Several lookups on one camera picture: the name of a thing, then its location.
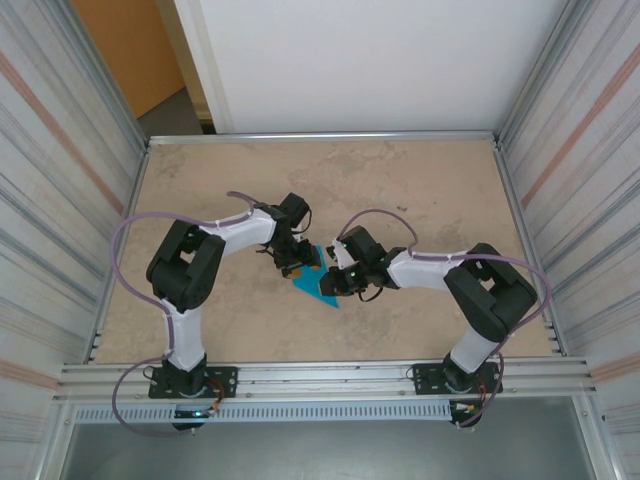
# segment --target aluminum frame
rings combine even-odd
[[[424,132],[325,132],[325,133],[251,133],[220,135],[153,136],[149,146],[202,145],[216,143],[282,143],[282,142],[354,142],[385,140],[493,140],[488,130],[442,130]]]
[[[235,363],[238,367],[235,402],[309,402],[334,400],[451,400],[465,395],[417,396],[407,376],[413,364],[432,360],[372,362]],[[111,402],[113,386],[129,365],[68,365],[62,371],[54,404]],[[589,396],[595,387],[583,358],[530,357],[505,359],[501,397]],[[198,404],[202,399],[151,400],[149,380],[139,368],[128,375],[118,392],[118,404]]]
[[[491,132],[387,132],[387,133],[319,133],[319,134],[275,134],[275,135],[218,135],[194,137],[152,137],[150,146],[171,144],[228,144],[271,142],[326,142],[326,141],[411,141],[411,140],[488,140],[494,150],[496,165],[503,182],[507,201],[525,254],[530,262],[537,263],[537,256],[526,229],[520,203],[515,194],[504,158]],[[129,211],[135,209],[135,200],[140,191],[144,168],[138,177]],[[545,326],[549,331],[552,348],[562,348],[562,333],[555,325],[554,307],[547,314]],[[280,402],[322,401],[393,401],[399,405],[417,398],[452,399],[454,395],[417,397],[412,382],[406,377],[407,369],[414,363],[425,360],[379,361],[379,362],[312,362],[312,363],[246,363],[235,364],[240,368],[238,396],[227,399],[230,403],[264,404]],[[110,402],[116,379],[129,365],[77,365],[65,366],[60,388],[54,396],[52,409],[53,433],[46,457],[43,457],[42,475],[37,478],[58,478],[69,447],[78,409],[87,405],[105,405]],[[579,418],[584,411],[584,402],[594,405],[595,386],[586,361],[579,357],[535,357],[507,358],[505,360],[505,391],[502,398],[569,396],[574,399]],[[148,380],[142,370],[133,372],[122,385],[118,405],[145,408],[152,405],[195,404],[197,400],[176,401],[150,400],[147,396]],[[588,445],[590,458],[598,480],[619,472],[615,467],[612,447],[607,434],[597,422],[586,422],[582,418],[583,435]]]
[[[138,203],[138,197],[140,196],[140,190],[142,190],[142,181],[144,180],[144,175],[147,171],[147,166],[149,164],[149,149],[147,148],[147,152],[142,158],[142,162],[140,164],[140,168],[138,169],[138,173],[136,174],[136,179],[133,184],[133,189],[131,191],[131,195],[129,197],[129,202],[127,204],[127,208],[122,214],[122,219],[133,215],[136,210],[136,204]],[[118,263],[122,259],[122,254],[124,253],[124,247],[127,243],[127,237],[129,236],[129,230],[131,229],[131,225],[124,229],[122,235],[120,235],[120,240],[118,241],[118,246],[116,250]],[[111,303],[111,297],[113,295],[113,289],[115,288],[116,277],[113,274],[113,271],[109,269],[109,273],[107,275],[106,281],[104,282],[104,289],[101,295],[100,305],[98,306],[97,315],[96,315],[96,325],[93,330],[93,334],[91,335],[89,342],[85,347],[85,355],[84,355],[84,363],[93,361],[95,350],[97,346],[100,344],[100,336],[102,335],[102,328],[104,327],[104,322],[107,318],[107,311],[109,310],[109,304]]]

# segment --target blue object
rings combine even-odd
[[[293,279],[293,286],[308,293],[312,297],[316,297],[318,300],[322,300],[335,308],[340,308],[338,305],[338,299],[336,297],[327,297],[320,293],[320,279],[327,273],[327,264],[324,261],[324,252],[320,245],[316,245],[318,253],[320,254],[320,261],[322,265],[319,269],[313,270],[310,267],[301,267],[302,275]]]

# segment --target cable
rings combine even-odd
[[[211,404],[211,407],[206,411],[206,413],[215,413],[218,411],[220,407],[220,403],[222,399],[226,397],[226,393],[224,391],[224,385],[217,378],[208,378],[206,384],[211,388],[211,391],[216,395],[216,399]]]
[[[502,377],[504,376],[504,357],[502,353],[498,352],[498,358],[500,359],[500,368],[498,370],[498,379],[496,380],[496,385],[493,387],[493,391],[491,392],[491,396],[487,399],[487,401],[480,407],[480,410],[473,415],[471,418],[468,418],[462,423],[458,424],[458,427],[463,428],[473,423],[476,419],[480,418],[480,416],[487,411],[487,408],[493,403],[498,394],[498,390],[500,390],[500,385],[502,384]]]
[[[484,405],[484,401],[487,399],[487,384],[484,383],[482,377],[478,378],[478,390],[480,390],[480,402]]]
[[[147,375],[147,368],[153,368],[151,365],[147,365],[146,367],[144,367],[142,369],[142,376],[144,378],[146,378],[147,380],[153,380],[153,377],[151,375]]]
[[[303,230],[299,231],[299,232],[294,232],[296,235],[300,235],[302,233],[305,233],[307,230],[309,230],[309,228],[311,227],[311,219],[313,218],[313,210],[309,209],[309,223],[307,223],[307,226],[304,227]]]
[[[266,253],[266,254],[267,254],[267,255],[269,255],[271,258],[276,258],[276,256],[275,256],[273,253],[271,253],[271,252],[269,251],[269,247],[265,247],[265,248],[263,248],[262,250],[256,250],[256,253]]]
[[[366,213],[374,213],[374,212],[390,215],[398,219],[407,227],[407,229],[409,229],[409,231],[413,235],[413,242],[407,246],[407,251],[409,255],[411,255],[411,258],[414,260],[425,261],[425,262],[457,262],[457,261],[465,261],[465,260],[492,260],[497,262],[510,263],[512,265],[518,265],[520,267],[526,268],[527,270],[529,270],[529,272],[536,275],[542,281],[542,284],[544,286],[544,300],[540,303],[538,308],[536,308],[533,312],[531,312],[530,315],[528,315],[524,320],[518,322],[518,324],[513,328],[513,330],[509,332],[509,335],[491,353],[491,355],[498,355],[498,358],[500,360],[500,367],[499,367],[498,380],[496,382],[496,386],[491,392],[491,396],[482,405],[480,410],[471,418],[459,424],[460,427],[465,427],[466,425],[469,425],[471,422],[473,422],[475,419],[479,418],[480,415],[486,412],[487,408],[489,408],[489,406],[493,403],[493,400],[495,399],[495,396],[497,395],[498,390],[500,389],[500,384],[502,383],[502,377],[504,376],[504,357],[502,356],[502,353],[500,353],[500,349],[504,346],[504,344],[507,342],[507,340],[509,340],[510,336],[513,335],[513,333],[516,330],[519,330],[520,328],[524,327],[526,324],[531,322],[534,318],[540,315],[549,306],[549,303],[551,303],[551,290],[552,290],[551,282],[549,281],[549,278],[544,274],[544,272],[542,272],[540,269],[518,258],[505,257],[502,255],[481,254],[481,253],[466,253],[466,254],[459,254],[459,255],[416,254],[413,252],[413,247],[415,247],[418,244],[418,234],[416,233],[415,229],[409,224],[409,222],[407,222],[400,215],[394,212],[390,212],[388,210],[370,208],[355,214],[342,228],[342,231],[340,232],[340,235],[338,236],[338,238],[340,238],[345,233],[347,228],[351,226],[351,224],[354,222],[356,218]]]
[[[372,302],[373,300],[375,300],[376,298],[378,298],[380,296],[380,294],[382,293],[382,290],[384,290],[384,287],[380,287],[378,289],[378,291],[376,293],[373,294],[373,296],[367,298],[366,300],[364,298],[362,298],[362,292],[358,292],[358,298],[360,299],[361,302],[363,303],[368,303],[368,302]]]
[[[460,255],[421,255],[412,253],[411,257],[415,260],[424,261],[424,262],[457,262],[457,261],[465,261],[465,260],[492,260],[496,262],[510,263],[512,265],[518,265],[520,267],[526,268],[531,273],[535,274],[540,280],[542,280],[542,284],[544,286],[544,300],[538,308],[536,308],[530,315],[528,315],[524,320],[521,320],[514,328],[509,332],[509,335],[512,335],[513,332],[519,330],[524,327],[527,323],[531,322],[534,318],[540,315],[551,303],[551,282],[549,278],[538,268],[533,265],[528,264],[527,262],[520,260],[518,258],[505,257],[502,255],[492,255],[489,253],[464,253]],[[502,346],[507,342],[509,336],[507,336],[502,343],[500,343],[492,352],[492,355],[498,353],[498,351],[502,348]]]
[[[344,235],[344,233],[351,226],[351,224],[356,220],[356,218],[359,218],[362,215],[365,215],[367,213],[383,213],[384,215],[389,215],[395,218],[396,220],[400,221],[400,223],[402,223],[405,227],[407,227],[407,229],[411,232],[411,235],[413,236],[413,242],[409,244],[409,246],[407,247],[409,249],[409,252],[411,252],[411,248],[415,247],[418,244],[418,234],[416,233],[415,229],[409,224],[409,222],[407,222],[404,218],[402,218],[397,213],[390,212],[389,210],[384,210],[382,208],[367,208],[366,210],[362,210],[361,212],[356,213],[353,217],[351,217],[347,221],[344,227],[342,227],[342,230],[340,230],[340,234],[338,235],[338,238],[341,238],[342,235]]]
[[[127,423],[127,421],[124,418],[122,418],[122,416],[118,412],[118,408],[117,408],[117,404],[116,404],[116,400],[117,400],[117,396],[118,396],[118,389],[120,388],[120,385],[122,385],[122,382],[127,377],[127,375],[129,375],[136,368],[138,368],[138,367],[140,367],[140,366],[142,366],[144,364],[162,362],[164,360],[167,360],[173,354],[173,349],[174,349],[174,346],[175,346],[175,332],[174,332],[173,319],[171,318],[171,311],[169,310],[169,308],[167,308],[160,301],[158,301],[158,300],[156,300],[156,299],[154,299],[154,298],[152,298],[152,297],[150,297],[148,295],[145,295],[144,293],[142,293],[139,290],[137,290],[129,282],[127,282],[127,280],[124,278],[124,276],[122,275],[122,272],[120,271],[120,267],[118,265],[118,260],[116,258],[117,257],[116,249],[117,249],[117,246],[118,246],[118,240],[120,239],[120,236],[122,235],[122,232],[125,230],[125,228],[127,228],[129,225],[131,225],[136,220],[140,220],[141,218],[168,218],[168,219],[172,219],[172,220],[181,220],[183,222],[193,223],[195,225],[199,225],[201,227],[207,227],[207,228],[229,227],[231,225],[237,225],[238,223],[243,222],[243,221],[247,220],[248,218],[251,218],[251,215],[253,214],[253,210],[254,210],[253,204],[254,203],[258,203],[254,198],[252,198],[249,195],[246,195],[244,193],[236,192],[236,191],[227,192],[227,196],[234,197],[234,198],[240,198],[240,199],[244,200],[245,202],[247,202],[249,204],[249,211],[245,212],[244,214],[240,214],[237,217],[234,217],[234,218],[231,218],[229,220],[223,221],[223,222],[218,222],[218,221],[216,221],[216,222],[203,222],[201,220],[196,220],[194,218],[190,218],[190,217],[187,217],[185,215],[178,215],[178,214],[170,213],[170,212],[137,213],[137,214],[132,215],[129,218],[126,218],[125,220],[123,220],[120,223],[120,225],[118,225],[116,227],[116,230],[113,232],[113,235],[111,236],[111,241],[109,242],[109,255],[111,257],[111,269],[113,270],[113,273],[115,274],[116,278],[122,284],[122,286],[125,288],[125,290],[127,290],[129,293],[131,293],[132,295],[140,298],[141,300],[144,300],[145,302],[148,302],[151,305],[154,305],[154,306],[158,307],[160,310],[162,310],[162,312],[164,313],[165,319],[167,321],[167,336],[168,336],[168,343],[169,343],[169,347],[168,347],[167,351],[160,357],[149,358],[149,359],[146,359],[146,360],[143,360],[141,362],[138,362],[138,363],[132,365],[131,367],[127,368],[122,373],[122,375],[120,376],[118,381],[116,382],[116,385],[113,388],[113,393],[111,394],[111,409],[113,410],[114,416],[116,417],[116,419],[118,420],[120,425],[122,425],[126,429],[132,431],[133,433],[137,433],[138,435],[147,436],[147,437],[164,437],[164,438],[166,438],[166,437],[176,437],[176,436],[184,435],[185,433],[188,433],[188,431],[163,433],[163,432],[154,432],[152,430],[140,429],[140,428],[134,427],[133,425]]]
[[[420,254],[411,253],[411,257],[415,260],[425,261],[425,262],[457,262],[459,260],[462,260],[462,261],[492,260],[497,262],[510,263],[512,265],[518,265],[520,267],[526,268],[531,273],[537,275],[540,278],[540,280],[542,280],[542,284],[544,285],[544,300],[542,301],[542,303],[540,303],[538,308],[536,308],[533,312],[531,312],[531,314],[527,315],[527,317],[525,317],[524,320],[521,320],[520,322],[518,322],[516,326],[513,328],[513,330],[509,332],[509,335],[507,335],[505,339],[502,342],[500,342],[500,344],[491,353],[491,355],[497,354],[500,358],[500,371],[498,372],[499,378],[496,382],[496,386],[494,387],[493,392],[491,392],[491,396],[485,402],[485,404],[482,405],[482,407],[480,407],[480,410],[478,411],[478,413],[476,413],[473,417],[471,417],[468,420],[465,420],[459,425],[460,427],[464,427],[466,425],[469,425],[476,418],[479,418],[480,415],[482,415],[484,412],[487,411],[487,409],[489,408],[489,405],[493,403],[493,400],[500,388],[500,384],[502,383],[502,377],[504,376],[504,357],[502,356],[502,353],[500,353],[500,349],[504,346],[505,343],[507,343],[507,340],[509,340],[509,337],[513,335],[513,333],[516,330],[519,330],[520,328],[524,327],[526,324],[531,322],[534,318],[540,315],[549,306],[549,303],[551,303],[551,290],[552,290],[551,282],[549,281],[549,278],[541,270],[534,267],[533,265],[530,265],[527,262],[520,260],[518,258],[504,257],[502,255],[491,255],[488,253],[486,254],[485,253],[466,253],[461,255],[420,255]]]

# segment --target metal base plate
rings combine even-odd
[[[480,394],[480,384],[484,383],[487,394],[490,394],[496,386],[498,379],[498,365],[493,362],[485,362],[478,370],[478,382],[468,391],[454,392],[448,386],[443,374],[442,362],[417,363],[411,367],[413,372],[413,385],[416,395],[444,395],[450,393],[463,393],[469,395]]]
[[[149,386],[149,398],[215,398],[216,394],[210,388],[203,387],[197,394],[190,397],[172,391],[168,384],[162,367],[152,367],[151,384]],[[236,387],[238,385],[238,368],[237,367],[217,367],[208,366],[205,370],[207,378],[215,378],[224,387],[224,398],[234,398],[236,396]]]

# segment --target corrugated metal wall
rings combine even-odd
[[[65,22],[56,2],[0,3],[2,479],[31,468],[60,367],[83,360],[145,151]]]
[[[571,354],[640,475],[640,2],[594,1],[504,139]]]

